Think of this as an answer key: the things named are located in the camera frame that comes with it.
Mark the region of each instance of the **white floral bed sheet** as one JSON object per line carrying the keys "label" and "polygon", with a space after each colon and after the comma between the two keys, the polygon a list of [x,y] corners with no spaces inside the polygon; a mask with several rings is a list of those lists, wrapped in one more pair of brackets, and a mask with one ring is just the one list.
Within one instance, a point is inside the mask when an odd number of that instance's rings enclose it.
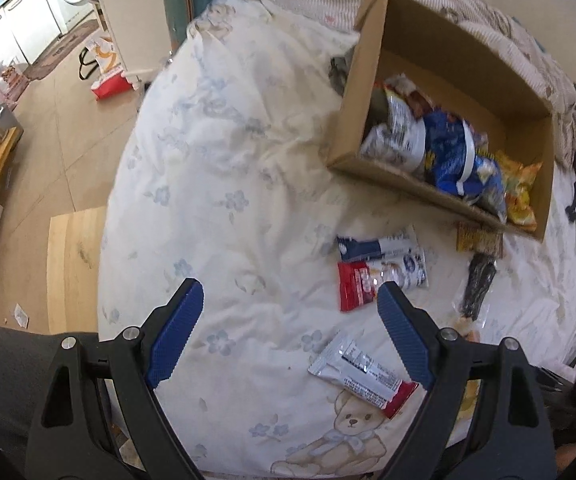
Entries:
{"label": "white floral bed sheet", "polygon": [[[346,476],[383,468],[399,445],[423,389],[386,420],[306,370],[344,328],[407,377],[374,304],[339,312],[335,235],[412,223],[430,288],[409,298],[439,326],[455,322],[470,257],[455,251],[458,218],[322,162],[341,102],[329,59],[356,40],[268,2],[215,0],[152,84],[123,153],[101,247],[99,333],[140,325],[186,277],[203,284],[203,314],[156,390],[203,471]],[[483,342],[512,335],[534,364],[576,351],[572,178],[556,168],[543,244],[505,236],[486,299]]]}

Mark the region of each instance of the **yellow snack bag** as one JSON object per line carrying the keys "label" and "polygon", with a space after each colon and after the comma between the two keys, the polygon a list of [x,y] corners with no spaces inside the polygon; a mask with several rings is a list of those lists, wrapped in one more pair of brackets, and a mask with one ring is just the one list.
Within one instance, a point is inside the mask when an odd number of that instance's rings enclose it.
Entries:
{"label": "yellow snack bag", "polygon": [[522,229],[534,231],[537,228],[537,220],[530,207],[530,189],[542,163],[524,166],[509,158],[501,150],[495,153],[495,160],[501,168],[502,182],[506,189],[508,218]]}

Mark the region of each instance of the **tile floor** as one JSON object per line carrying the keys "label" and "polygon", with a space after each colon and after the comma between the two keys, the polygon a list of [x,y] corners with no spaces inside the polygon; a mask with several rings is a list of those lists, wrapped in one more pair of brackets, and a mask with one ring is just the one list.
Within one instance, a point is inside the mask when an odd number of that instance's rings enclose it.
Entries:
{"label": "tile floor", "polygon": [[136,120],[136,92],[95,101],[91,81],[78,78],[78,51],[30,83],[14,111],[25,131],[9,188],[0,192],[0,325],[10,328],[18,328],[12,313],[19,303],[28,330],[48,333],[50,218],[106,203]]}

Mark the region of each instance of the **person's leg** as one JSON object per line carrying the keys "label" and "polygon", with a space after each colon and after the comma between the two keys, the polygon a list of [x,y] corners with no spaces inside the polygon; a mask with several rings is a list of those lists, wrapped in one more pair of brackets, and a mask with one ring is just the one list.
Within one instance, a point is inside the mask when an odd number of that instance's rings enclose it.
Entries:
{"label": "person's leg", "polygon": [[62,339],[0,327],[0,448],[20,472],[32,416]]}

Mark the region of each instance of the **open brown box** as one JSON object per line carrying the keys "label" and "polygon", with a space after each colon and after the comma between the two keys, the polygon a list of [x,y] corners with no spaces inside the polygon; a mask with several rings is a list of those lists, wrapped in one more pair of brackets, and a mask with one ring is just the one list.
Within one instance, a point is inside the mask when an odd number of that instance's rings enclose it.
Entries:
{"label": "open brown box", "polygon": [[[364,0],[341,112],[326,164],[401,189],[490,227],[543,240],[550,210],[554,149],[552,118],[526,82],[487,46],[413,0]],[[530,193],[537,229],[528,233],[469,206],[404,171],[359,156],[374,82],[404,72],[435,104],[486,132],[490,151],[523,164],[542,162]]]}

